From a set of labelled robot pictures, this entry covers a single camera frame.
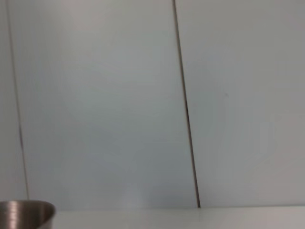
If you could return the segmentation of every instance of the white wall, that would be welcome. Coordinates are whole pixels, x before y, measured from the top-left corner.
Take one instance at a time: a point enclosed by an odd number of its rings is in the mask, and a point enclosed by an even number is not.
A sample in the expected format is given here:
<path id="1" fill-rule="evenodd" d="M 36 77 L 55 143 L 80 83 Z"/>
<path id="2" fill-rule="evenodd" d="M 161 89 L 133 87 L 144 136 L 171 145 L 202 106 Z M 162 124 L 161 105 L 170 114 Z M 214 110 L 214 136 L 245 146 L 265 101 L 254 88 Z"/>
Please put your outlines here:
<path id="1" fill-rule="evenodd" d="M 177 8 L 201 204 L 305 204 L 304 1 Z"/>
<path id="2" fill-rule="evenodd" d="M 0 0 L 0 201 L 25 199 L 10 39 L 5 0 Z"/>
<path id="3" fill-rule="evenodd" d="M 10 0 L 30 198 L 196 207 L 170 0 Z"/>

